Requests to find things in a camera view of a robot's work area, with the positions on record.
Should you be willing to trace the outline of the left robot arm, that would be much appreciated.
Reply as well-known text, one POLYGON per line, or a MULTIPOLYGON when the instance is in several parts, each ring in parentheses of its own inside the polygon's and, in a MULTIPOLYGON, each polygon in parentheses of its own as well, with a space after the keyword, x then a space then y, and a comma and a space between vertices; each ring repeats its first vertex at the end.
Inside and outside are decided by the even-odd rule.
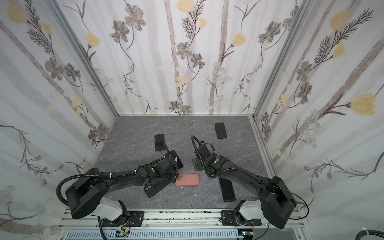
POLYGON ((152 198, 178 178, 179 158, 163 157, 135 170, 101 172, 97 168, 85 174, 68 177, 57 186, 57 195, 70 208, 73 219, 96 216, 116 222, 128 217, 122 201, 113 201, 106 195, 129 187, 142 186, 147 197, 152 198))

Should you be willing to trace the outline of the purple-edged black phone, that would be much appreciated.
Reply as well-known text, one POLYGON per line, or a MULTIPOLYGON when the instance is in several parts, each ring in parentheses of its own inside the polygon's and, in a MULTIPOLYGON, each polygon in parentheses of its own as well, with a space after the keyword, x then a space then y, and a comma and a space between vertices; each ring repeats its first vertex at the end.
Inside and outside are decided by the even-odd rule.
POLYGON ((177 164, 178 169, 181 169, 181 168, 184 167, 184 165, 183 165, 181 159, 179 158, 179 156, 178 156, 178 154, 176 153, 175 150, 170 151, 170 152, 169 152, 169 156, 170 156, 171 158, 174 159, 174 161, 175 161, 176 164, 177 164))

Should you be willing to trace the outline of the pink phone case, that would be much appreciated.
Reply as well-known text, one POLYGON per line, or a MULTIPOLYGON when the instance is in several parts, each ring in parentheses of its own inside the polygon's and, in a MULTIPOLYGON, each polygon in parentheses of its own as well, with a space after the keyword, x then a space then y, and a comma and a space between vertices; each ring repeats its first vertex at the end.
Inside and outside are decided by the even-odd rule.
POLYGON ((175 182, 176 187, 198 187, 200 176, 198 174, 180 174, 175 182))

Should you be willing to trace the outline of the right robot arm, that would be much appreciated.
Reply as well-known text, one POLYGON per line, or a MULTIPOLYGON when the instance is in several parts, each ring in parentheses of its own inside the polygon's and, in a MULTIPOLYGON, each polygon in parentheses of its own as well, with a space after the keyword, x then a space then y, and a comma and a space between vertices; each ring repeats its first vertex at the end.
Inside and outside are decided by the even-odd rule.
POLYGON ((256 201, 242 200, 233 210, 233 223, 244 225, 247 221, 265 218, 278 229, 283 229, 291 217, 297 202, 282 179, 272 179, 253 174, 224 156, 210 152, 207 144, 193 143, 196 161, 206 175, 235 182, 252 194, 256 201))

